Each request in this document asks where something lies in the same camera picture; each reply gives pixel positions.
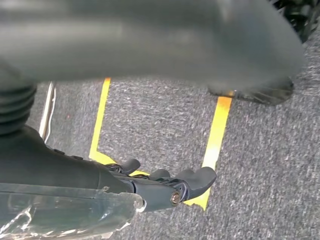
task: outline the black object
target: black object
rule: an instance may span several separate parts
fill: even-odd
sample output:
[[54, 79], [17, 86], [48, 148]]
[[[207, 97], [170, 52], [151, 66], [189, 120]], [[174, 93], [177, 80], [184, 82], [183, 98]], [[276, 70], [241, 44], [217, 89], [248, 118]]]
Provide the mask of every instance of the black object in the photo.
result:
[[[100, 190], [109, 193], [135, 193], [146, 203], [145, 211], [168, 209], [195, 198], [217, 178], [209, 167], [194, 174], [170, 177], [158, 170], [150, 177], [128, 176], [140, 166], [136, 159], [123, 165], [103, 165], [46, 146], [31, 127], [0, 135], [0, 183]], [[177, 202], [172, 202], [177, 196]]]
[[35, 101], [36, 86], [2, 91], [0, 87], [0, 135], [23, 127]]
[[[269, 0], [278, 13], [288, 21], [300, 39], [304, 43], [318, 25], [320, 1], [318, 0]], [[275, 82], [262, 84], [246, 90], [218, 91], [214, 85], [209, 85], [213, 95], [225, 96], [238, 100], [265, 105], [278, 105], [285, 102], [294, 93], [294, 83], [289, 77]]]

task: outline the blurry gray object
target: blurry gray object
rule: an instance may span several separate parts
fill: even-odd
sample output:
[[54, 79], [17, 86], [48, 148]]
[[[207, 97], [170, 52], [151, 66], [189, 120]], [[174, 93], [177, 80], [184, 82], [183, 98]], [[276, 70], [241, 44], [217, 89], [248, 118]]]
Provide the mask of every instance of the blurry gray object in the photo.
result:
[[308, 40], [318, 26], [319, 0], [269, 0], [282, 16], [287, 19], [301, 39]]
[[303, 59], [266, 0], [2, 0], [0, 13], [2, 89], [155, 75], [243, 90]]

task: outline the clear plastic wrap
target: clear plastic wrap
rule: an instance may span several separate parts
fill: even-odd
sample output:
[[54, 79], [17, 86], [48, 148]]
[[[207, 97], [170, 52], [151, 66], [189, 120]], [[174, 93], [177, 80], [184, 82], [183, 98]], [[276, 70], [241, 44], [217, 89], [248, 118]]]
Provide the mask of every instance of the clear plastic wrap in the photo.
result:
[[143, 205], [134, 193], [0, 183], [0, 239], [109, 237]]

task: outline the metal pole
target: metal pole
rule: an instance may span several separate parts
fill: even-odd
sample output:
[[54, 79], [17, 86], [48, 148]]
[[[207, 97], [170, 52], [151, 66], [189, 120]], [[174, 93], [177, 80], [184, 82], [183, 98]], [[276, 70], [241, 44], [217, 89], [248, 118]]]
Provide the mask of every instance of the metal pole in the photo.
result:
[[48, 129], [50, 128], [51, 118], [54, 108], [55, 88], [56, 83], [53, 81], [51, 81], [48, 88], [45, 104], [43, 108], [40, 127], [38, 129], [38, 133], [43, 140], [46, 140], [48, 137], [48, 133], [50, 132], [48, 132]]

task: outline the wheel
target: wheel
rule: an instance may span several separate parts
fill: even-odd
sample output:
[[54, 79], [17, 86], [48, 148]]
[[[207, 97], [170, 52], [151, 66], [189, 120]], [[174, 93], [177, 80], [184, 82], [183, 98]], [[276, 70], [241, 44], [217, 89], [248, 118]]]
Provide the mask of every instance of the wheel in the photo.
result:
[[287, 19], [303, 43], [318, 26], [320, 0], [269, 0]]

